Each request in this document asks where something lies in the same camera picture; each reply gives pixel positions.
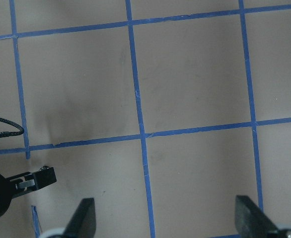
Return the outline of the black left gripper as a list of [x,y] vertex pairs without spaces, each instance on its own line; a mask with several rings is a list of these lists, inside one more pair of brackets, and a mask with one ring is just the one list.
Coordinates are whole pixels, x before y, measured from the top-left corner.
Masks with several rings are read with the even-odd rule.
[[10,180],[0,174],[0,217],[9,209],[13,198],[37,191],[57,182],[55,169],[50,167],[43,171],[36,171],[32,179],[23,181],[20,178]]

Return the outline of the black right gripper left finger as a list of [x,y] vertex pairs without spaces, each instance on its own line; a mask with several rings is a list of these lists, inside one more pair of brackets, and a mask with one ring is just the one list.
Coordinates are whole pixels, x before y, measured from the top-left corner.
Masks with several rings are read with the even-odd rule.
[[94,198],[81,200],[71,220],[66,226],[63,238],[93,238],[96,233]]

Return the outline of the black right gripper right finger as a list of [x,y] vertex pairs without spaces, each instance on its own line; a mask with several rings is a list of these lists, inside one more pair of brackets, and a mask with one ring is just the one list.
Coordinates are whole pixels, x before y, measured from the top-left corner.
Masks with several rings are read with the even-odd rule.
[[241,238],[278,237],[278,227],[247,195],[235,197],[234,223]]

